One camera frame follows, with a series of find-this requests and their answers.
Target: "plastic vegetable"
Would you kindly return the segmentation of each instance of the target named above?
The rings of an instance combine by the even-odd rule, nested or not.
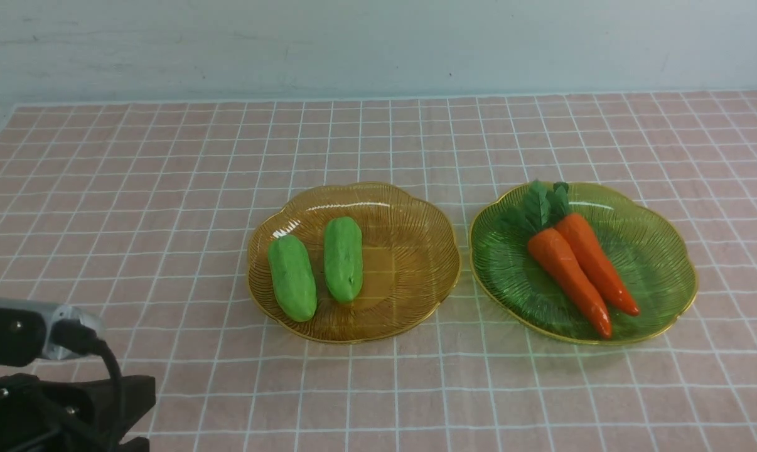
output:
[[[570,244],[579,266],[599,290],[602,298],[625,314],[639,315],[640,309],[636,301],[616,272],[616,267],[605,255],[590,224],[582,215],[571,212],[568,184],[554,184],[554,191],[548,192],[548,197],[554,229]]]
[[[323,234],[326,286],[339,303],[351,303],[362,290],[362,230],[350,217],[334,218]]]
[[[295,235],[284,235],[270,243],[267,260],[278,306],[294,321],[309,321],[318,309],[318,288],[306,246]]]
[[[510,226],[532,234],[527,242],[529,254],[554,278],[599,335],[611,338],[613,328],[602,295],[579,267],[570,244],[549,226],[551,209],[547,192],[542,183],[534,181],[521,208],[514,208],[505,220]]]

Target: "carrot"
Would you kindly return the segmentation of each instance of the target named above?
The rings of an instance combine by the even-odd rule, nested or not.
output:
[[[579,268],[571,246],[556,229],[543,229],[527,243],[528,252],[557,281],[579,311],[591,321],[603,338],[611,338],[613,327],[602,295]]]
[[[554,278],[596,332],[603,338],[611,338],[608,307],[580,268],[571,246],[556,229],[549,227],[550,212],[547,189],[536,180],[524,196],[522,207],[513,209],[505,218],[508,225],[532,234],[527,241],[529,254]]]
[[[616,267],[604,254],[590,224],[582,215],[571,212],[567,187],[567,183],[556,183],[554,191],[549,194],[552,221],[556,221],[554,229],[570,244],[579,266],[602,298],[627,315],[639,315],[638,304],[616,272]]]

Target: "gold plate rim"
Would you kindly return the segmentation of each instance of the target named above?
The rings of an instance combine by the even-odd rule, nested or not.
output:
[[[270,220],[273,220],[273,218],[280,217],[280,215],[287,214],[287,206],[289,206],[290,203],[292,203],[293,201],[297,200],[298,198],[300,198],[302,196],[309,195],[310,193],[312,193],[314,191],[327,190],[327,189],[331,189],[331,188],[355,188],[356,186],[367,186],[367,185],[371,185],[371,186],[384,186],[384,188],[388,188],[388,189],[391,189],[391,190],[396,190],[398,192],[401,192],[402,194],[404,194],[405,196],[407,196],[409,198],[412,198],[413,200],[416,200],[416,201],[419,201],[421,203],[427,204],[432,209],[434,209],[434,211],[436,211],[438,214],[440,214],[444,218],[446,218],[446,220],[448,221],[448,226],[450,226],[450,229],[451,229],[451,243],[450,244],[451,244],[451,246],[453,246],[453,249],[454,249],[454,251],[456,253],[456,259],[457,259],[457,264],[458,264],[456,275],[454,277],[454,283],[451,284],[451,286],[448,288],[448,291],[445,292],[444,296],[442,296],[442,298],[440,300],[437,300],[436,303],[434,303],[434,305],[426,313],[426,315],[421,315],[421,318],[419,318],[419,320],[416,320],[413,323],[410,323],[409,325],[404,326],[402,328],[398,328],[398,329],[396,329],[393,332],[390,332],[390,333],[387,333],[387,334],[384,334],[384,335],[379,335],[379,336],[376,336],[376,337],[359,338],[359,340],[342,340],[342,341],[339,341],[339,340],[324,340],[323,338],[315,338],[315,337],[311,337],[309,335],[304,335],[301,332],[296,331],[295,329],[293,329],[292,327],[290,327],[289,325],[287,325],[283,321],[281,321],[280,318],[276,318],[275,315],[270,314],[270,312],[268,312],[266,309],[264,309],[264,307],[261,305],[261,303],[259,303],[258,300],[255,299],[255,296],[253,294],[252,288],[250,288],[250,267],[253,265],[253,257],[252,257],[252,255],[250,255],[250,248],[252,248],[252,246],[253,246],[253,242],[255,240],[256,232],[259,231],[259,229],[261,229],[261,227],[264,226],[264,224],[266,224]],[[287,201],[284,204],[284,206],[281,207],[281,209],[278,212],[276,212],[275,214],[270,215],[270,217],[267,217],[266,220],[262,221],[261,224],[259,224],[259,226],[253,231],[253,236],[250,238],[249,242],[247,243],[247,292],[249,292],[249,294],[250,294],[250,300],[252,300],[253,303],[258,307],[259,311],[263,312],[268,318],[272,318],[272,320],[274,320],[279,325],[283,326],[284,329],[290,331],[293,335],[296,335],[298,337],[304,338],[305,340],[310,340],[310,341],[314,341],[314,342],[318,342],[318,343],[330,343],[330,344],[335,344],[335,345],[352,345],[352,344],[356,344],[356,343],[367,343],[367,342],[372,342],[372,341],[376,341],[376,340],[383,340],[384,338],[390,338],[390,337],[393,337],[393,336],[405,333],[407,331],[410,331],[411,329],[413,329],[413,328],[421,325],[421,323],[423,323],[424,321],[426,321],[429,317],[431,317],[431,315],[433,315],[435,313],[435,311],[437,311],[437,309],[442,305],[443,301],[445,301],[445,299],[448,298],[451,295],[451,292],[453,292],[454,288],[456,288],[456,286],[459,284],[459,277],[462,276],[462,272],[463,272],[463,270],[462,270],[462,254],[459,252],[459,242],[456,239],[456,229],[454,229],[454,224],[451,223],[450,220],[448,220],[448,215],[446,215],[445,212],[443,212],[440,208],[438,208],[436,206],[436,204],[430,203],[427,200],[423,200],[422,198],[417,198],[417,197],[411,195],[408,191],[406,191],[406,190],[404,190],[402,188],[399,188],[399,186],[395,186],[395,185],[393,185],[391,183],[386,183],[386,182],[370,182],[370,181],[365,181],[365,182],[349,183],[349,184],[330,184],[330,185],[315,186],[314,188],[309,188],[307,190],[304,190],[304,191],[298,193],[297,195],[293,196],[292,198],[290,198],[290,200]]]
[[[547,331],[545,329],[542,329],[539,326],[535,326],[534,324],[531,324],[529,321],[522,318],[520,315],[516,314],[512,309],[505,306],[504,303],[502,303],[498,298],[496,298],[495,295],[491,294],[490,290],[487,289],[484,283],[482,283],[481,278],[478,277],[478,271],[476,270],[476,266],[474,264],[473,259],[473,226],[476,223],[476,221],[479,219],[479,217],[482,216],[483,213],[485,213],[486,210],[491,208],[492,206],[501,203],[505,197],[511,194],[511,192],[516,191],[517,189],[521,188],[522,186],[528,186],[530,183],[521,183],[516,186],[513,186],[513,188],[509,189],[504,193],[504,195],[501,195],[497,198],[497,200],[493,201],[493,203],[488,204],[487,206],[484,206],[484,208],[479,211],[479,213],[476,214],[475,217],[473,217],[473,220],[471,220],[470,229],[468,229],[468,260],[471,264],[471,277],[473,277],[473,280],[476,281],[476,283],[479,284],[479,287],[481,287],[482,291],[485,292],[485,295],[488,296],[491,300],[495,301],[497,305],[501,306],[504,311],[506,311],[508,314],[510,314],[513,318],[515,318],[517,321],[522,323],[523,325],[530,327],[532,330],[537,331],[541,333],[542,335],[545,335],[547,337],[554,338],[555,340],[560,340],[563,342],[568,343],[574,343],[577,345],[606,345],[606,346],[619,346],[619,345],[628,345],[632,343],[639,343],[645,340],[651,340],[651,338],[656,338],[659,335],[662,335],[666,331],[668,331],[669,328],[674,326],[675,323],[677,323],[677,320],[679,320],[680,315],[685,314],[685,312],[688,312],[688,309],[694,304],[694,301],[697,299],[697,293],[699,292],[699,274],[697,274],[697,268],[694,266],[694,261],[691,260],[691,255],[688,252],[688,246],[685,243],[685,240],[682,240],[682,234],[680,234],[680,231],[677,230],[677,227],[674,226],[674,223],[671,221],[666,220],[663,215],[653,211],[652,209],[645,208],[644,206],[641,206],[640,204],[637,204],[635,201],[631,200],[627,195],[623,194],[622,192],[610,188],[610,186],[606,186],[600,183],[588,183],[588,182],[577,182],[572,183],[572,185],[580,185],[580,186],[598,186],[599,188],[602,188],[605,191],[610,192],[612,195],[616,195],[617,197],[622,198],[623,200],[626,200],[626,202],[631,203],[636,208],[642,209],[643,211],[648,212],[650,215],[654,215],[654,217],[659,218],[661,221],[668,224],[669,227],[671,227],[672,230],[674,230],[674,234],[677,234],[677,237],[680,237],[682,240],[682,246],[683,250],[685,250],[685,260],[688,262],[689,266],[691,267],[691,271],[694,274],[694,291],[692,292],[691,298],[689,298],[688,301],[686,301],[685,305],[683,305],[682,309],[677,312],[674,317],[666,321],[665,326],[663,326],[658,331],[655,331],[651,335],[645,335],[643,337],[638,338],[628,338],[627,340],[578,340],[577,338],[569,338],[563,335],[558,335],[556,333],[553,333],[551,331]]]

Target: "green glass plate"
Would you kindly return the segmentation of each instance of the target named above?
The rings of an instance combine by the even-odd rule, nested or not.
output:
[[[614,189],[572,183],[571,208],[596,231],[599,243],[640,307],[640,315],[631,317],[608,304],[613,337],[602,340],[528,254],[527,237],[497,221],[499,214],[521,203],[528,188],[525,184],[508,191],[479,212],[470,229],[473,277],[514,318],[558,340],[620,345],[659,335],[691,307],[699,282],[677,229]]]

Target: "cucumber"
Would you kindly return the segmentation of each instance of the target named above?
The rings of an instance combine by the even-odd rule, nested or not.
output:
[[[350,217],[331,220],[323,238],[323,272],[333,299],[350,303],[362,290],[362,230]]]
[[[284,235],[270,243],[267,260],[278,306],[294,321],[310,320],[318,309],[318,287],[306,246],[295,235]]]

